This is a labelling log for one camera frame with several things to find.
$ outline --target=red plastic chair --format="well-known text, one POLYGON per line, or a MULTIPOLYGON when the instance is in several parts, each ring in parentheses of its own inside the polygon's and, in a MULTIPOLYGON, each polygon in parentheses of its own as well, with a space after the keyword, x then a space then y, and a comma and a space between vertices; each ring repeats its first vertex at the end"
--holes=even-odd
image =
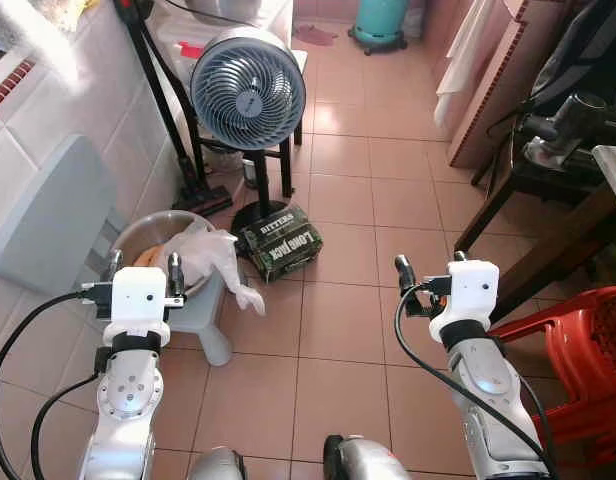
POLYGON ((555 443, 594 438, 589 464, 616 460, 616 287, 581 293, 491 334, 509 342, 537 331, 546 334, 548 356, 569 396, 569 403, 546 412, 555 443))

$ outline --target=fan grille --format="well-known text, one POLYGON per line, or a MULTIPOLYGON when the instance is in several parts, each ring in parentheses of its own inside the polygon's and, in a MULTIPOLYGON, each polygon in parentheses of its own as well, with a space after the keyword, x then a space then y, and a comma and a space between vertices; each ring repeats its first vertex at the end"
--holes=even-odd
POLYGON ((281 143, 299 123, 305 105, 294 59, 253 39, 226 40, 204 53, 190 92, 204 126, 220 141, 243 150, 281 143))

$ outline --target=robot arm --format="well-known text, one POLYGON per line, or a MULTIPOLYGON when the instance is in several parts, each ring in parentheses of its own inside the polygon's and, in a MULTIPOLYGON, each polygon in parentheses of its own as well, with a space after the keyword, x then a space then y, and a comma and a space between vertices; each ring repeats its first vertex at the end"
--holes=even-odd
MULTIPOLYGON (((395 264, 400 280, 404 279, 400 282, 403 295, 409 286, 414 286, 414 273, 403 256, 395 264)), ((499 269, 490 262, 471 260, 450 262, 448 272, 447 276, 425 278, 423 285, 433 299, 446 299, 445 308, 430 323, 430 333, 448 352, 453 380, 539 445, 535 426, 521 403, 519 374, 486 333, 490 327, 488 316, 496 303, 499 269)), ((408 308, 406 303, 406 307, 409 315, 417 314, 417 305, 408 308)), ((433 316, 439 310, 437 305, 420 312, 433 316)), ((453 400, 461 410, 464 436, 478 479, 549 478, 544 462, 510 428, 460 393, 455 392, 453 400)))
POLYGON ((99 420, 80 480, 150 478, 155 447, 151 425, 163 395, 157 365, 170 340, 164 317, 168 308, 181 308, 185 301, 177 254, 169 259, 168 273, 169 285, 159 268, 125 267, 114 273, 112 282, 86 286, 101 291, 99 308, 109 306, 111 322, 103 339, 110 357, 97 389, 99 420))

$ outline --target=tiled floor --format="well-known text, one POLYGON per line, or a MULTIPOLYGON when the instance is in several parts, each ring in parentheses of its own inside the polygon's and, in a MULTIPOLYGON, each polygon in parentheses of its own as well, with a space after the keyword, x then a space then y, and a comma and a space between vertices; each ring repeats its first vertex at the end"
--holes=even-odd
MULTIPOLYGON (((470 172, 447 166, 420 46, 365 57, 345 27, 325 27, 340 34, 333 47, 296 45, 309 51, 309 102, 304 145, 293 157, 294 201, 323 235, 323 250, 303 272, 271 285, 252 279, 267 301, 266 318, 226 296, 220 326, 236 352, 228 365, 208 367, 196 338, 174 335, 162 359, 154 478, 183 479, 199 452, 225 444, 246 456, 251 480, 318 480, 329 433, 384 443, 415 479, 471 478, 448 391, 402 353, 390 321, 394 256, 406 253, 419 276, 443 273, 484 194, 469 185, 470 172)), ((278 170, 269 160, 273 197, 281 195, 278 170)), ((235 191, 235 208, 211 218, 225 228, 256 195, 238 175, 212 181, 235 191)), ((508 268, 560 213, 539 206, 538 218, 537 207, 534 199, 515 199, 472 253, 508 268)), ((252 268, 246 273, 254 276, 252 268)), ((518 314, 581 285, 552 285, 518 314)), ((424 359, 446 367, 424 321, 405 331, 424 359)), ((511 358, 545 398, 559 401, 563 392, 541 347, 541 337, 519 341, 511 358)), ((565 479, 586 478, 569 473, 565 479)))

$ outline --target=white towel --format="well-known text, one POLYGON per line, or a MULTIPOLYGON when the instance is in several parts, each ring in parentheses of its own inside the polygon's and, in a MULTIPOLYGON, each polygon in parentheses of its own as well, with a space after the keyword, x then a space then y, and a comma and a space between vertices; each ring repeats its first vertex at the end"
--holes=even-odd
POLYGON ((439 100, 435 108, 435 123, 441 126, 451 96, 460 92, 466 86, 466 82, 472 73, 473 63, 477 54, 479 40, 488 21, 493 0, 474 0, 459 31, 446 54, 450 58, 450 65, 446 69, 444 78, 437 87, 439 100))

